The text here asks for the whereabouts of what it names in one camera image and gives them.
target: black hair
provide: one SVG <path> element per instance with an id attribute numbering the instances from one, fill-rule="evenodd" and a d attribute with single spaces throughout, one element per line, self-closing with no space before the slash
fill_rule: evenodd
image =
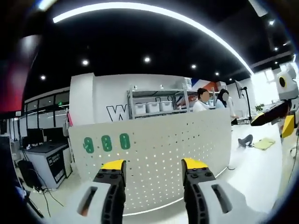
<path id="1" fill-rule="evenodd" d="M 219 92 L 219 94 L 218 94 L 218 96 L 217 96 L 217 100 L 220 100 L 223 103 L 223 105 L 225 107 L 227 107 L 227 103 L 223 100 L 223 94 L 224 93 L 227 93 L 229 95 L 229 92 L 227 90 L 221 89 L 220 92 Z"/>
<path id="2" fill-rule="evenodd" d="M 207 92 L 207 90 L 204 89 L 204 88 L 199 88 L 199 89 L 197 90 L 197 96 L 198 96 L 198 99 L 201 98 L 201 95 L 202 95 L 204 92 Z"/>

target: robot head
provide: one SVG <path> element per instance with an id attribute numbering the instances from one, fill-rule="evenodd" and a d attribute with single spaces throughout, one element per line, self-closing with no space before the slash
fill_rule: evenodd
<path id="1" fill-rule="evenodd" d="M 287 65 L 287 70 L 278 74 L 276 85 L 280 100 L 295 99 L 299 95 L 298 85 L 294 79 L 296 71 L 291 65 Z"/>

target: wall logo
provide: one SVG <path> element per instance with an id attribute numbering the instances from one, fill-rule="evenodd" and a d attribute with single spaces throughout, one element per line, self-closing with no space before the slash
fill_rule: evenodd
<path id="1" fill-rule="evenodd" d="M 128 120 L 127 104 L 106 106 L 111 121 Z"/>

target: woman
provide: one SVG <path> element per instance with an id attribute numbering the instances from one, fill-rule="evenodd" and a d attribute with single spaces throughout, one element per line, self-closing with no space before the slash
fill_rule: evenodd
<path id="1" fill-rule="evenodd" d="M 197 90 L 198 100 L 193 106 L 193 112 L 205 111 L 209 109 L 206 102 L 210 99 L 209 91 L 203 88 Z"/>
<path id="2" fill-rule="evenodd" d="M 237 118 L 238 116 L 235 115 L 234 109 L 233 109 L 233 101 L 231 97 L 229 96 L 229 92 L 225 89 L 220 90 L 217 100 L 216 100 L 216 109 L 217 108 L 226 108 L 228 107 L 230 110 L 230 117 L 232 121 L 232 125 L 237 125 Z"/>

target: yellow mat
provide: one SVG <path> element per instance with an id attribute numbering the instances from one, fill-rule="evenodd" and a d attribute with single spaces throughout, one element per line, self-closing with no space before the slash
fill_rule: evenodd
<path id="1" fill-rule="evenodd" d="M 259 148 L 261 150 L 266 150 L 270 146 L 272 146 L 274 143 L 275 143 L 275 141 L 272 140 L 272 139 L 263 138 L 263 139 L 259 140 L 258 142 L 253 143 L 253 147 L 254 148 Z"/>

